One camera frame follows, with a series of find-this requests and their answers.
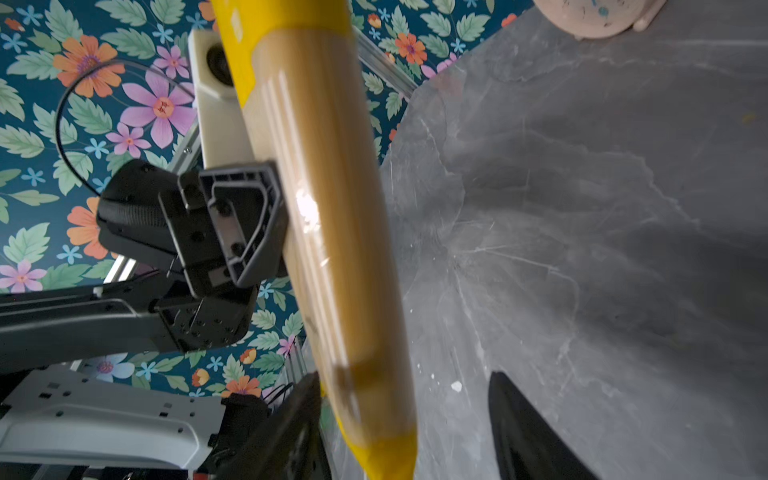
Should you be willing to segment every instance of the floral wallpaper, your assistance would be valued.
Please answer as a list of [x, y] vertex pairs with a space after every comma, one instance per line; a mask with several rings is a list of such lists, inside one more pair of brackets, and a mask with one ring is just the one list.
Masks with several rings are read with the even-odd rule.
[[[351, 22], [417, 83], [510, 25], [530, 0], [354, 0]], [[210, 2], [30, 0], [0, 3], [0, 293], [100, 283], [115, 254], [98, 241], [98, 198], [53, 144], [54, 113], [79, 72], [116, 57], [152, 64], [188, 91], [187, 37], [217, 29]], [[406, 109], [363, 69], [381, 161]], [[102, 191], [131, 158], [167, 167], [195, 121], [194, 99], [160, 75], [112, 65], [81, 82], [61, 123], [68, 157]], [[259, 288], [252, 328], [237, 344], [187, 354], [89, 359], [107, 382], [187, 396], [268, 395], [302, 335], [287, 278]]]

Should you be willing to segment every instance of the small blue flower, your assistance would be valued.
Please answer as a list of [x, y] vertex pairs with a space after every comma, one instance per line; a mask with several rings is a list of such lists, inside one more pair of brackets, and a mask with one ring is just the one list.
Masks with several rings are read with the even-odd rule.
[[44, 184], [45, 179], [43, 178], [43, 170], [40, 170], [39, 172], [35, 172], [32, 170], [32, 168], [27, 168], [27, 172], [29, 172], [29, 175], [23, 174], [22, 180], [29, 180], [33, 187], [37, 187], [38, 183]]
[[270, 293], [275, 293], [275, 289], [272, 288], [272, 283], [264, 282], [259, 285], [259, 298], [268, 300], [270, 298]]
[[463, 44], [462, 41], [459, 40], [458, 38], [456, 39], [456, 41], [451, 43], [451, 46], [453, 47], [453, 51], [457, 53], [464, 53], [464, 49], [467, 48], [467, 45]]
[[100, 141], [100, 142], [97, 142], [95, 138], [92, 138], [91, 139], [91, 146], [90, 147], [86, 147], [85, 151], [87, 151], [89, 154], [96, 155], [96, 158], [101, 160], [101, 154], [105, 154], [106, 155], [106, 154], [109, 153], [109, 150], [104, 148], [104, 145], [106, 145], [106, 144], [107, 144], [107, 142], [105, 142], [103, 140]]
[[2, 44], [3, 50], [10, 50], [13, 48], [16, 50], [16, 53], [21, 53], [21, 47], [27, 46], [27, 42], [22, 41], [22, 36], [18, 32], [14, 33], [13, 37], [9, 37], [5, 33], [0, 33], [0, 38], [5, 40], [5, 43]]
[[62, 245], [61, 248], [64, 250], [63, 253], [60, 253], [56, 256], [59, 260], [67, 259], [67, 263], [72, 265], [74, 263], [74, 259], [76, 258], [82, 258], [83, 256], [78, 253], [78, 250], [80, 250], [80, 247], [75, 247], [72, 250], [69, 250], [69, 245]]
[[199, 12], [194, 14], [194, 17], [187, 15], [187, 22], [192, 24], [192, 28], [197, 28], [199, 30], [202, 30], [205, 25], [208, 25], [208, 20], [201, 18]]
[[141, 370], [136, 372], [136, 376], [143, 376], [149, 382], [152, 380], [152, 374], [157, 373], [157, 369], [154, 368], [155, 365], [157, 365], [157, 362], [152, 362], [149, 365], [146, 362], [142, 362]]
[[224, 366], [224, 362], [221, 361], [221, 357], [211, 357], [210, 363], [206, 365], [205, 368], [213, 369], [214, 372], [218, 372], [220, 366]]
[[165, 43], [166, 41], [173, 41], [171, 35], [174, 34], [174, 31], [170, 28], [164, 28], [163, 24], [158, 23], [157, 24], [157, 31], [152, 32], [152, 36], [155, 38], [160, 39], [160, 43]]
[[96, 186], [96, 191], [98, 193], [103, 192], [104, 189], [107, 187], [107, 184], [109, 183], [110, 180], [112, 180], [112, 177], [107, 177], [107, 178], [105, 178], [103, 180], [99, 180], [99, 179], [95, 178], [94, 179], [94, 183], [97, 185]]
[[35, 24], [35, 27], [40, 26], [40, 22], [38, 22], [38, 18], [43, 18], [43, 14], [35, 13], [35, 7], [33, 7], [32, 5], [29, 5], [26, 10], [19, 7], [16, 9], [16, 12], [18, 12], [19, 15], [24, 17], [24, 19], [22, 20], [22, 23], [24, 25], [29, 25], [29, 23], [31, 22]]

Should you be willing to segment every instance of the yellow package end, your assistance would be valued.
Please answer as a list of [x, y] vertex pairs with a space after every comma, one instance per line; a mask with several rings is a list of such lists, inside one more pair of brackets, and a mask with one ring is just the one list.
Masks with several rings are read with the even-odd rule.
[[237, 99], [243, 107], [256, 86], [251, 55], [278, 28], [324, 28], [352, 35], [345, 0], [212, 0]]
[[413, 480], [419, 444], [416, 428], [407, 435], [379, 440], [368, 447], [352, 444], [344, 432], [344, 425], [336, 417], [344, 441], [352, 450], [362, 469], [371, 480]]

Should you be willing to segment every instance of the pink flower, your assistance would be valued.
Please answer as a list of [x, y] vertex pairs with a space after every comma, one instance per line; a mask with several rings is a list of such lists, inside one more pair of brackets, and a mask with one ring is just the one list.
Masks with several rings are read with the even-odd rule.
[[291, 335], [286, 339], [280, 339], [280, 348], [277, 349], [277, 355], [288, 356], [293, 350], [296, 349], [296, 336]]
[[448, 56], [448, 58], [446, 58], [444, 61], [441, 61], [440, 63], [437, 64], [437, 72], [435, 72], [434, 70], [432, 70], [430, 67], [428, 67], [426, 65], [422, 65], [422, 73], [424, 73], [425, 77], [432, 78], [435, 75], [437, 75], [438, 73], [440, 73], [441, 71], [443, 71], [446, 68], [448, 68], [451, 65], [453, 65], [453, 62], [455, 62], [457, 60], [458, 60], [458, 57], [456, 56], [456, 54], [455, 53], [451, 53]]
[[129, 133], [126, 124], [118, 124], [118, 132], [107, 134], [107, 139], [115, 143], [115, 155], [122, 155], [125, 151], [129, 151], [133, 158], [139, 158], [141, 156], [139, 148], [150, 147], [149, 142], [141, 138], [144, 135], [143, 128], [136, 127]]
[[[192, 107], [181, 107], [191, 103], [193, 98], [179, 87], [168, 94], [168, 80], [151, 71], [145, 77], [152, 92], [139, 84], [123, 84], [125, 94], [133, 101], [137, 101], [145, 107], [128, 107], [120, 116], [120, 121], [132, 127], [143, 127], [154, 121], [152, 125], [152, 140], [160, 147], [165, 148], [174, 140], [173, 125], [182, 135], [187, 134], [197, 115]], [[182, 84], [187, 90], [192, 91], [192, 84]]]
[[13, 285], [11, 293], [24, 293], [25, 286], [35, 292], [43, 290], [43, 285], [38, 280], [48, 272], [40, 268], [30, 272], [30, 268], [32, 265], [27, 260], [22, 260], [16, 268], [10, 265], [0, 266], [0, 274], [6, 277], [0, 278], [0, 288], [8, 288]]
[[165, 74], [170, 78], [176, 78], [176, 72], [179, 72], [184, 78], [190, 77], [187, 59], [181, 56], [181, 49], [176, 45], [170, 48], [170, 52], [165, 47], [157, 47], [157, 54], [161, 56], [154, 61], [153, 65], [158, 68], [165, 68]]

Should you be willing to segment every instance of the marble surface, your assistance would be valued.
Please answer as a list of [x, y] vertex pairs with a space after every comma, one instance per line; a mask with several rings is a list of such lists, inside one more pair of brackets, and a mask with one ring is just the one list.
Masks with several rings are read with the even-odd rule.
[[766, 18], [577, 42], [534, 9], [416, 91], [382, 166], [416, 478], [498, 478], [494, 370], [601, 478], [768, 478]]

